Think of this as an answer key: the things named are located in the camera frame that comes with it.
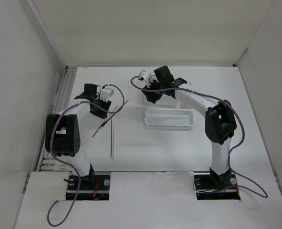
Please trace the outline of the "silver metal chopstick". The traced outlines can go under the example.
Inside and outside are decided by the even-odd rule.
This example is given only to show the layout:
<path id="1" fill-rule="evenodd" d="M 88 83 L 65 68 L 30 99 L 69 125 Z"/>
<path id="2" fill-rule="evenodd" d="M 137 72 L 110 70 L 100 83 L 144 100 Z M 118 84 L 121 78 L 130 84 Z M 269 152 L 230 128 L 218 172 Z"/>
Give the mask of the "silver metal chopstick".
<path id="1" fill-rule="evenodd" d="M 113 127 L 113 120 L 111 119 L 111 159 L 114 159 L 113 152 L 114 152 L 114 127 Z"/>

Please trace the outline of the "grey chopstick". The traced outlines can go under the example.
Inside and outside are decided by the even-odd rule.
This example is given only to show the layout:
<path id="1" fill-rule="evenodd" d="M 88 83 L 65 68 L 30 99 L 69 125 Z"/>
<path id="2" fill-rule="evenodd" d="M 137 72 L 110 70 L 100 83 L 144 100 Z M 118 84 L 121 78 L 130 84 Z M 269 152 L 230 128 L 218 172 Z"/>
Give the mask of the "grey chopstick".
<path id="1" fill-rule="evenodd" d="M 118 106 L 115 106 L 114 109 L 112 110 L 112 112 L 115 112 Z M 106 119 L 103 121 L 103 123 L 99 126 L 99 128 L 95 131 L 95 133 L 92 135 L 92 138 L 95 137 L 95 135 L 97 134 L 97 132 L 104 126 L 104 124 L 107 122 L 108 118 L 111 117 L 112 114 L 109 114 Z"/>

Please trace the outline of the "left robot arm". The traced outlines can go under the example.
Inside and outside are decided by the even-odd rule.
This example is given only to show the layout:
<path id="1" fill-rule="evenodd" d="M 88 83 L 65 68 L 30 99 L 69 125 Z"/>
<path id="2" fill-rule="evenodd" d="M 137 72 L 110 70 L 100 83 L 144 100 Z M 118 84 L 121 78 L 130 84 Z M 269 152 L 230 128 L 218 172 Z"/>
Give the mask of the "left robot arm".
<path id="1" fill-rule="evenodd" d="M 74 98 L 80 102 L 46 118 L 45 148 L 55 159 L 54 170 L 71 171 L 68 183 L 72 186 L 79 183 L 84 189 L 95 185 L 95 173 L 83 153 L 79 152 L 79 120 L 86 114 L 106 118 L 111 105 L 109 98 L 114 93 L 106 86 L 100 90 L 97 87 L 95 84 L 85 84 L 84 91 Z"/>

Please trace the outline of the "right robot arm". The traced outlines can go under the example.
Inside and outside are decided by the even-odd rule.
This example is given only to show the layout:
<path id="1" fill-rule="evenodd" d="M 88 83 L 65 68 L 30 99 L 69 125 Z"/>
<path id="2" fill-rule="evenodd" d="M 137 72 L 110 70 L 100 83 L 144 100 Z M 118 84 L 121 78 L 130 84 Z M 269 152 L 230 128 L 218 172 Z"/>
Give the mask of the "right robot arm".
<path id="1" fill-rule="evenodd" d="M 139 73 L 139 80 L 145 82 L 142 89 L 147 101 L 156 103 L 162 95 L 171 96 L 199 112 L 205 119 L 205 134 L 211 141 L 212 162 L 209 170 L 209 188 L 223 189 L 230 180 L 228 153 L 231 139 L 237 128 L 230 103 L 201 95 L 191 84 L 182 78 L 175 79 L 165 65 L 146 73 Z"/>

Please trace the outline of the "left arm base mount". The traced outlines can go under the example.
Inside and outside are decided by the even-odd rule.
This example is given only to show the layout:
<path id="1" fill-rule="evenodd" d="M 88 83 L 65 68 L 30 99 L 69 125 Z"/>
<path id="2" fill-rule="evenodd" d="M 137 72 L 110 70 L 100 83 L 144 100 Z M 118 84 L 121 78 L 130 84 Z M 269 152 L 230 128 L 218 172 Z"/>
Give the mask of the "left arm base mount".
<path id="1" fill-rule="evenodd" d="M 69 179 L 65 181 L 68 183 L 65 198 L 66 200 L 73 200 L 78 187 L 78 178 L 77 176 L 70 175 Z M 109 200 L 110 184 L 110 172 L 95 172 L 94 182 L 92 184 L 86 181 L 85 178 L 82 178 L 76 200 Z"/>

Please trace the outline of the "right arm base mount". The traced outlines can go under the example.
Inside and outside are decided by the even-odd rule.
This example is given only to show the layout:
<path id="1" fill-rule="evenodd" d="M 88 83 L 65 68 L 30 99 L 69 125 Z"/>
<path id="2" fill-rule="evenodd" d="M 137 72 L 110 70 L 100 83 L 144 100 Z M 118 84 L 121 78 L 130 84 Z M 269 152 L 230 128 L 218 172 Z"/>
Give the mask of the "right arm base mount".
<path id="1" fill-rule="evenodd" d="M 235 174 L 221 183 L 214 183 L 209 172 L 198 172 L 193 176 L 197 200 L 241 200 Z"/>

